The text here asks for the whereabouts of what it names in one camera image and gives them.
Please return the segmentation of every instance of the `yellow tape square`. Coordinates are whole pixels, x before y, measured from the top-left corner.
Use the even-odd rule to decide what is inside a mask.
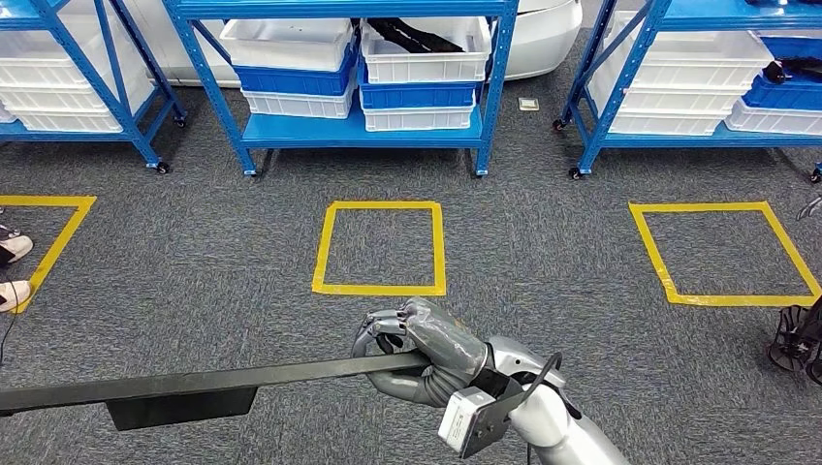
[[[350,209],[427,209],[431,210],[431,234],[434,256],[432,286],[327,284],[326,265],[332,245],[332,231],[337,210]],[[317,266],[311,281],[311,291],[335,295],[445,295],[445,234],[442,228],[442,207],[435,201],[335,201],[326,210]]]
[[[63,231],[54,239],[51,247],[48,248],[48,251],[43,256],[43,259],[40,260],[31,278],[29,278],[31,295],[26,301],[20,303],[17,308],[12,309],[10,313],[22,313],[26,307],[28,307],[32,297],[34,297],[34,294],[43,285],[46,276],[57,262],[57,258],[63,252],[66,244],[69,243],[69,239],[72,238],[72,235],[74,235],[80,223],[82,223],[82,220],[85,219],[85,215],[88,214],[88,210],[91,209],[91,205],[96,200],[96,197],[0,196],[0,205],[3,206],[62,206],[75,208],[75,212],[69,218],[66,226],[63,227]]]
[[[809,307],[822,295],[822,288],[816,282],[816,278],[807,268],[807,264],[799,255],[796,246],[788,237],[788,233],[779,223],[779,220],[771,210],[771,206],[766,201],[742,201],[742,202],[724,202],[724,203],[629,203],[631,214],[634,221],[639,228],[640,236],[648,249],[650,261],[656,270],[656,275],[662,281],[662,287],[665,289],[665,294],[668,301],[671,303],[685,303],[690,305],[707,305],[717,307],[735,307],[735,306],[772,306],[772,307],[786,307],[789,305],[803,305]],[[662,256],[656,248],[656,243],[650,235],[648,223],[645,221],[645,213],[693,213],[704,211],[759,211],[765,216],[771,229],[774,230],[776,238],[787,252],[791,262],[799,271],[802,279],[805,280],[807,287],[810,289],[812,295],[694,295],[694,294],[679,294],[674,285],[674,280],[668,273],[668,268],[662,262]]]

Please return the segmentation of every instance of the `robot finger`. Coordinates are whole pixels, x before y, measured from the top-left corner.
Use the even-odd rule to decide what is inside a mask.
[[[351,349],[351,357],[364,357],[365,350],[371,341],[376,340],[377,344],[386,354],[392,354],[394,349],[391,344],[401,347],[396,344],[398,336],[405,335],[405,325],[396,317],[396,312],[392,312],[391,316],[369,314],[365,317],[363,326],[357,332],[354,339],[354,346]]]

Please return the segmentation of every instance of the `shelf frame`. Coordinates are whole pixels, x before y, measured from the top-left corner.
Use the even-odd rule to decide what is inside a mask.
[[[111,63],[117,94],[114,95],[100,73],[80,48],[71,32],[60,19],[58,12],[70,0],[7,0],[7,16],[0,18],[0,30],[46,30],[54,40],[60,44],[69,57],[74,61],[89,85],[94,89],[103,103],[123,128],[120,133],[86,133],[86,132],[57,132],[57,131],[29,131],[19,121],[0,125],[0,140],[19,141],[128,141],[140,152],[147,168],[156,169],[161,163],[160,157],[151,147],[151,141],[157,134],[160,126],[170,112],[174,113],[174,121],[182,126],[185,124],[186,111],[176,97],[171,85],[166,79],[157,60],[148,47],[145,38],[137,28],[137,23],[126,9],[122,0],[109,0],[117,19],[124,27],[130,40],[140,53],[146,67],[152,73],[156,86],[146,102],[136,111],[131,111],[128,96],[123,82],[120,62],[114,48],[111,36],[111,25],[106,14],[103,0],[94,0],[95,10],[99,19],[101,33],[106,46],[106,52]],[[148,109],[158,98],[164,99],[160,111],[142,132],[138,124],[147,114]]]
[[[573,122],[578,128],[585,150],[572,169],[575,177],[590,174],[593,162],[603,148],[670,148],[670,147],[775,147],[817,146],[822,137],[776,133],[730,131],[721,123],[712,136],[660,136],[609,133],[624,93],[639,71],[656,34],[668,31],[728,31],[749,29],[822,29],[822,6],[793,2],[780,8],[758,8],[744,0],[648,0],[612,43],[597,53],[614,13],[617,0],[606,0],[600,8],[594,29],[585,46],[583,59],[556,128]],[[586,86],[594,71],[624,42],[628,34],[643,21],[628,59],[622,67],[608,102],[599,114]],[[586,101],[593,127],[589,130],[580,111]]]
[[[257,167],[251,157],[254,148],[289,147],[461,147],[476,148],[477,159],[474,172],[478,176],[488,174],[493,132],[499,112],[505,66],[511,47],[514,22],[517,17],[518,0],[163,0],[174,28],[188,51],[191,62],[200,77],[205,93],[211,101],[217,119],[223,126],[229,142],[237,154],[237,160],[245,175],[257,174]],[[214,74],[208,66],[203,50],[197,41],[195,30],[223,57],[228,57],[225,49],[202,25],[205,19],[227,18],[292,18],[292,17],[411,17],[431,16],[486,16],[498,18],[498,27],[491,41],[491,56],[487,65],[488,84],[477,88],[477,111],[472,122],[481,121],[481,126],[467,130],[415,131],[397,133],[368,133],[364,123],[357,128],[362,112],[351,108],[345,121],[326,122],[294,116],[273,116],[252,114],[244,131],[240,131],[226,100],[217,85]],[[479,110],[485,88],[488,92],[484,107]],[[304,129],[312,121],[318,128],[333,128],[342,137],[314,138],[306,134],[304,139],[289,137],[288,128]]]

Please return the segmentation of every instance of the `person's foot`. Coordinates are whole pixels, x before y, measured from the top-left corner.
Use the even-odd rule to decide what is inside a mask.
[[[0,313],[16,308],[30,295],[31,284],[28,281],[0,283]]]
[[[13,264],[31,252],[34,242],[27,235],[0,240],[0,264]]]

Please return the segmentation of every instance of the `storage bin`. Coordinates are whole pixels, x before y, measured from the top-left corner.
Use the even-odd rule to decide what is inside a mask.
[[[614,118],[609,132],[668,136],[710,136],[726,116],[724,112],[623,111]]]
[[[615,12],[614,29],[603,48],[627,25],[635,12]],[[638,26],[608,57],[616,70],[622,70],[637,37]],[[631,86],[676,87],[749,87],[773,56],[750,31],[662,32],[634,77]]]
[[[148,79],[146,81],[148,86],[139,86],[134,96],[129,94],[132,113],[136,113],[154,91],[154,84]],[[108,108],[70,111],[43,108],[15,109],[14,113],[29,131],[119,133],[123,130]]]
[[[114,76],[111,71],[103,75],[103,80],[111,89],[114,97],[119,99]],[[145,76],[143,68],[134,68],[130,76],[123,76],[123,83],[129,97],[129,105],[133,106],[134,99],[151,92],[154,86]],[[0,101],[6,103],[10,109],[105,109],[106,104],[89,84],[75,87],[50,86],[0,86]]]
[[[336,71],[306,71],[286,68],[234,66],[243,90],[293,94],[340,96],[348,88],[348,78],[357,57],[356,41],[346,48]]]
[[[732,131],[822,136],[822,111],[753,108],[739,100],[725,124]]]
[[[596,104],[597,111],[602,115],[605,104],[611,97],[611,90],[617,82],[618,72],[613,68],[614,63],[606,61],[594,72],[587,89]],[[663,110],[678,111],[707,111],[731,113],[741,95],[747,91],[746,86],[709,87],[701,89],[688,88],[659,88],[631,85],[623,90],[625,98],[619,111]]]
[[[61,19],[97,72],[110,72],[98,18],[95,15],[61,15]],[[123,73],[138,63],[144,69],[141,59],[129,59],[137,51],[119,21],[110,17],[109,24],[117,56],[126,57],[119,59]],[[76,87],[88,85],[88,81],[48,31],[3,31],[0,32],[0,85]]]
[[[485,80],[490,32],[484,17],[411,17],[402,20],[411,27],[437,34],[465,51],[410,53],[386,41],[365,23],[362,52],[369,83]]]
[[[351,99],[357,80],[351,76],[348,88],[341,96],[251,92],[242,90],[252,113],[280,114],[313,118],[344,119],[351,109]]]
[[[232,19],[220,42],[235,66],[336,71],[353,33],[347,17]]]
[[[365,130],[424,131],[432,129],[467,129],[471,125],[470,107],[436,108],[363,108]]]
[[[11,114],[3,107],[3,104],[0,103],[0,123],[13,123],[15,121],[17,121],[17,117]]]
[[[776,59],[796,56],[822,57],[822,39],[812,37],[763,37]],[[768,109],[822,110],[822,79],[793,74],[782,84],[774,84],[762,76],[753,80],[745,95],[749,107]]]
[[[477,82],[369,84],[365,61],[357,62],[357,83],[363,109],[470,107]]]

